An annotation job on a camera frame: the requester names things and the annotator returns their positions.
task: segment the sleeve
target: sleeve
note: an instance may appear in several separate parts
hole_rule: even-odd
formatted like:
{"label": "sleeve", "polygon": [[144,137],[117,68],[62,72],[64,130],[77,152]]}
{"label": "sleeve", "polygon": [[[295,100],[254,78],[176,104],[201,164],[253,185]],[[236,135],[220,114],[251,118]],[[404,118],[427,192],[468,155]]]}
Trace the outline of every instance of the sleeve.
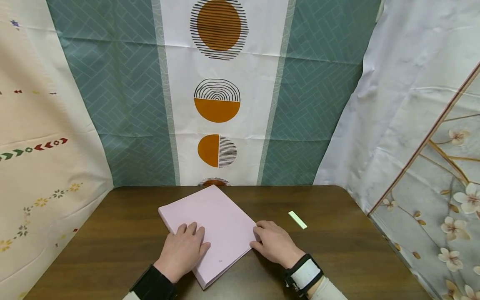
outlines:
{"label": "sleeve", "polygon": [[123,300],[140,300],[140,298],[138,298],[135,292],[130,292],[123,298]]}
{"label": "sleeve", "polygon": [[322,283],[313,294],[311,300],[347,300],[334,284],[324,277]]}

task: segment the hand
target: hand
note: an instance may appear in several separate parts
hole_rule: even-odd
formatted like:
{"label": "hand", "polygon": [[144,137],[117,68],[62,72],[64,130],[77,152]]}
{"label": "hand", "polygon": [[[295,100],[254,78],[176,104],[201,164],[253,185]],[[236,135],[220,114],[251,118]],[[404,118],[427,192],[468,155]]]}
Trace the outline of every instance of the hand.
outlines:
{"label": "hand", "polygon": [[163,245],[160,258],[153,264],[171,283],[190,272],[210,248],[203,243],[205,228],[197,230],[197,223],[182,224],[176,234],[170,233]]}
{"label": "hand", "polygon": [[291,269],[305,252],[292,241],[290,235],[272,221],[259,221],[253,228],[261,242],[252,241],[250,246],[273,263],[281,264],[285,269]]}

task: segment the pink paper stack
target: pink paper stack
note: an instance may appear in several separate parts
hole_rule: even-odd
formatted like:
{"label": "pink paper stack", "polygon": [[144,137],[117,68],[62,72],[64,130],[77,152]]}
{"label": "pink paper stack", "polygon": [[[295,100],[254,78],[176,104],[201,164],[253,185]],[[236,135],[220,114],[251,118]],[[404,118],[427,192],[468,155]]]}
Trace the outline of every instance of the pink paper stack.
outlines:
{"label": "pink paper stack", "polygon": [[255,222],[218,187],[212,185],[158,209],[170,232],[185,223],[205,227],[204,242],[212,245],[193,273],[206,289],[251,248]]}

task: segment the black cuff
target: black cuff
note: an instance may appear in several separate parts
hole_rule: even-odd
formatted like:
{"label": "black cuff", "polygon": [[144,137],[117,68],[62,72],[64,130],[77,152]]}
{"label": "black cuff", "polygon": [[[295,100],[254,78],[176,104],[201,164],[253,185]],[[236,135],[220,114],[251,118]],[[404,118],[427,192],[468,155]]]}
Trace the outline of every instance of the black cuff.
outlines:
{"label": "black cuff", "polygon": [[[304,288],[300,289],[297,283],[293,280],[292,275],[300,269],[301,266],[303,266],[304,263],[306,263],[309,260],[312,260],[313,263],[319,268],[320,272],[312,278],[310,283],[308,283]],[[291,268],[287,269],[285,271],[285,281],[287,283],[287,287],[293,286],[295,288],[295,291],[297,292],[299,297],[304,297],[307,294],[308,290],[313,287],[315,283],[317,283],[320,278],[324,275],[324,272],[322,271],[321,267],[317,264],[317,262],[313,259],[313,257],[310,254],[305,254],[300,258],[300,260]]]}
{"label": "black cuff", "polygon": [[132,291],[140,300],[172,300],[177,295],[173,283],[153,265],[135,282]]}

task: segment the brown tabletop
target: brown tabletop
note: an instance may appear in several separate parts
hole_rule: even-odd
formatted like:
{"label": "brown tabletop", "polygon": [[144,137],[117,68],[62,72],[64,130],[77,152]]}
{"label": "brown tabletop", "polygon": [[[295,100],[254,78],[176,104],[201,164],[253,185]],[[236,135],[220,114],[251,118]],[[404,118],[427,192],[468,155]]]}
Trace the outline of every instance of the brown tabletop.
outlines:
{"label": "brown tabletop", "polygon": [[[110,192],[25,299],[125,296],[160,255],[168,230],[157,208],[201,187],[135,187]],[[252,219],[272,220],[310,253],[349,300],[429,300],[410,271],[346,191],[334,186],[222,187]],[[308,225],[302,230],[289,211]],[[177,284],[191,300],[298,299],[281,267],[248,252],[206,291],[192,273]]]}

